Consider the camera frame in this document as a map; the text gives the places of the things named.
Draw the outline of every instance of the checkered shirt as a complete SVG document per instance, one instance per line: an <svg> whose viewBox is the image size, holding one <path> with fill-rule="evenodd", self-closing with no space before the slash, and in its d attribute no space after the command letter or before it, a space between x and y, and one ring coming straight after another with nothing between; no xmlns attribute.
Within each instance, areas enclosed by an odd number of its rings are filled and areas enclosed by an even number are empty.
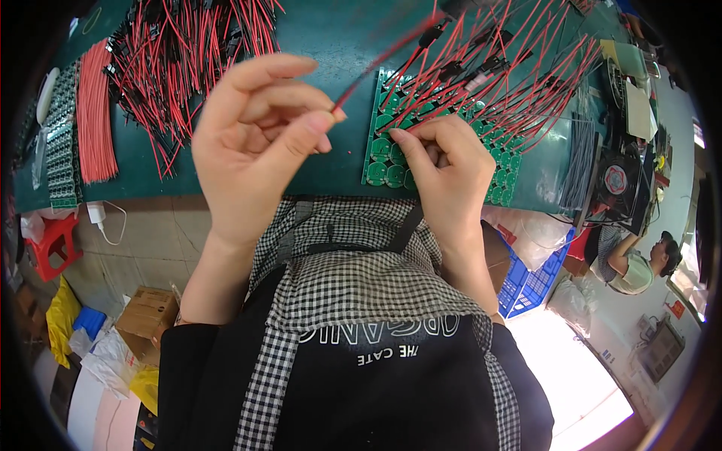
<svg viewBox="0 0 722 451"><path fill-rule="evenodd" d="M425 221L401 254L339 250L308 255L309 245L353 243L383 249L414 206L376 198L284 199L258 241L253 291L279 263L285 273L241 410L235 450L270 450L297 345L304 332L329 325L420 321L473 315L474 334L494 395L499 449L518 450L519 412L511 383L491 353L492 324L479 305L449 286L435 268L441 252Z"/></svg>

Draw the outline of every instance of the wire bundle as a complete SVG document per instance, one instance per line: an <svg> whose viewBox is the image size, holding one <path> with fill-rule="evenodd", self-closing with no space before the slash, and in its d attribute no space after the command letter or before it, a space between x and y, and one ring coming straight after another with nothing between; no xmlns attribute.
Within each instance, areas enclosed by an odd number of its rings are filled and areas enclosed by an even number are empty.
<svg viewBox="0 0 722 451"><path fill-rule="evenodd" d="M78 152L83 182L104 182L118 173L110 135L108 78L101 72L110 63L107 39L95 44L80 58L76 114Z"/></svg>
<svg viewBox="0 0 722 451"><path fill-rule="evenodd" d="M126 117L147 131L161 179L222 74L239 58L279 51L276 7L283 12L277 0L135 0L108 41L105 73Z"/></svg>
<svg viewBox="0 0 722 451"><path fill-rule="evenodd" d="M505 29L522 8L532 4L518 30ZM393 120L379 131L398 127L406 119L413 118L418 125L449 110L466 114L473 108L470 123L484 120L492 126L480 138L492 139L499 146L510 146L514 140L512 151L528 152L549 133L580 83L597 67L593 63L600 47L587 35L574 37L561 51L557 46L552 62L545 62L560 29L561 42L570 6L566 0L494 0L475 12L443 16L424 32L409 59L386 81L386 89L399 92L402 100L393 109ZM474 25L465 32L464 19L474 13ZM430 62L429 46L449 29L451 35ZM419 71L407 76L419 58ZM525 61L529 61L524 65L528 74L510 87L510 74ZM391 98L386 96L381 110L386 110Z"/></svg>
<svg viewBox="0 0 722 451"><path fill-rule="evenodd" d="M586 16L591 12L594 6L599 3L599 0L569 0L569 2L583 16Z"/></svg>

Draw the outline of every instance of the white plastic bag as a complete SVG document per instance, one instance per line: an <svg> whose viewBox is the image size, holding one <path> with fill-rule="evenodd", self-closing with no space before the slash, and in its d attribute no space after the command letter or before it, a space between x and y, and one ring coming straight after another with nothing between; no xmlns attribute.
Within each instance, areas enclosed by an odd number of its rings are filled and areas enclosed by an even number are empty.
<svg viewBox="0 0 722 451"><path fill-rule="evenodd" d="M70 340L68 340L68 346L70 346L70 349L72 349L75 354L78 354L78 357L81 359L90 352L92 341L85 331L85 328L80 328L73 332Z"/></svg>
<svg viewBox="0 0 722 451"><path fill-rule="evenodd" d="M111 328L80 363L120 400L128 398L130 382L141 368L116 328Z"/></svg>
<svg viewBox="0 0 722 451"><path fill-rule="evenodd" d="M564 318L579 335L589 338L591 313L596 309L596 305L588 302L571 280L564 279L559 282L547 309Z"/></svg>
<svg viewBox="0 0 722 451"><path fill-rule="evenodd" d="M70 213L73 213L77 218L78 211L78 207L74 209L53 209L53 207L48 207L47 209L37 210L38 214L45 219L65 219L70 216Z"/></svg>
<svg viewBox="0 0 722 451"><path fill-rule="evenodd" d="M20 234L23 238L32 240L35 244L40 244L45 234L45 222L37 211L20 215Z"/></svg>
<svg viewBox="0 0 722 451"><path fill-rule="evenodd" d="M504 240L530 271L544 265L567 242L570 224L538 211L484 206L482 219L501 232Z"/></svg>

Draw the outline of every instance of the white charger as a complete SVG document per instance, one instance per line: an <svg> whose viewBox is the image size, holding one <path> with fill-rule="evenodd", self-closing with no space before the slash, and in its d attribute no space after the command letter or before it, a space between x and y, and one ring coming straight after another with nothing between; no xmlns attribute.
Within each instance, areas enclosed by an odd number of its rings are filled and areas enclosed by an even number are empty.
<svg viewBox="0 0 722 451"><path fill-rule="evenodd" d="M121 237L118 238L118 242L111 242L108 237L105 236L105 226L103 225L103 221L105 221L105 207L103 206L103 202L109 203L110 205L116 207L125 215L125 217L123 218L123 229L121 230ZM128 222L128 212L123 210L121 207L115 205L114 203L108 201L86 202L85 206L88 209L88 217L90 218L90 223L97 225L97 228L100 229L100 233L103 234L103 238L105 238L105 241L112 246L117 246L121 244L121 241L123 240L123 233L125 233L126 231L126 223Z"/></svg>

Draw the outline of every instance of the red sign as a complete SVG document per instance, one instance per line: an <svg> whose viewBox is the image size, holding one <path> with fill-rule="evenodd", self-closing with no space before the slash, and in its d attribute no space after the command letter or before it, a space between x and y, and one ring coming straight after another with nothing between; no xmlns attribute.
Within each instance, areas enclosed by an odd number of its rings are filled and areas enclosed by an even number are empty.
<svg viewBox="0 0 722 451"><path fill-rule="evenodd" d="M679 300L674 303L674 305L670 305L669 302L664 303L671 311L674 313L674 316L677 317L677 319L682 319L682 314L684 313L684 304L682 304Z"/></svg>

